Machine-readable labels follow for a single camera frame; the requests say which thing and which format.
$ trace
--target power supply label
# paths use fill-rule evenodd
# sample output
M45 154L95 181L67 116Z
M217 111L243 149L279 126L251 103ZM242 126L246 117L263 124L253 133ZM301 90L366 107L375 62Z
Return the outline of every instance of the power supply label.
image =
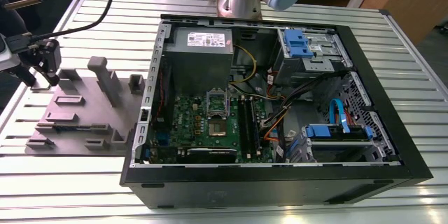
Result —
M189 46L193 47L226 47L225 34L190 33Z

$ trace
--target motherboard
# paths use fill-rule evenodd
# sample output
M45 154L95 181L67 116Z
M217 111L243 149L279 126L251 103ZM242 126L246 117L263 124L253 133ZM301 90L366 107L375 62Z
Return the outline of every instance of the motherboard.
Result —
M257 125L266 118L265 101L258 98L178 96L170 132L157 133L158 148L151 162L273 163L273 146L262 143Z

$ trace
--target green motherboard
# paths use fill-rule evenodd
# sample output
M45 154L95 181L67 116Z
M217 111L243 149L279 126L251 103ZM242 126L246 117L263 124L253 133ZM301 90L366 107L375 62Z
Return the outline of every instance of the green motherboard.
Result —
M166 147L158 149L154 163L177 164L177 156L183 148L222 148L238 151L237 163L271 163L273 145L265 144L257 155L249 155L242 149L239 102L242 97L219 100L210 97L209 109L214 111L229 107L227 116L207 114L207 97L179 96L175 101L174 124L170 135L165 135ZM265 101L251 99L257 122L266 119Z

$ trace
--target metal slotted table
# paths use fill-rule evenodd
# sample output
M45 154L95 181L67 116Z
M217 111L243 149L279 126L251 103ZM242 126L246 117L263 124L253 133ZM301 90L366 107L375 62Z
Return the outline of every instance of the metal slotted table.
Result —
M57 30L95 21L107 0L74 0ZM161 14L215 16L217 3L202 0L115 0L109 16L90 31L59 38L63 68L83 76L91 56L129 77L150 67ZM58 223L443 223L448 219L448 91L394 19L377 10L297 5L263 17L349 25L370 59L434 179L387 191L354 205L147 209L119 185L123 157L26 156L27 138L53 91L21 85L0 117L0 221Z

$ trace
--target ram slot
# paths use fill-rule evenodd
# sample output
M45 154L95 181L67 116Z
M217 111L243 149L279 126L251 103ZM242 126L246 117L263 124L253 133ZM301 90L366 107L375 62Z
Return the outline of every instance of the ram slot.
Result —
M255 111L255 105L253 99L246 99L246 111L247 111L247 128L250 131L250 151L257 154L261 147L259 130L258 130L258 116Z
M241 127L241 148L242 148L242 154L246 157L246 155L250 154L250 151L249 151L249 128L247 128L245 97L239 99L238 107L239 107L239 117L238 117L239 123L238 124Z

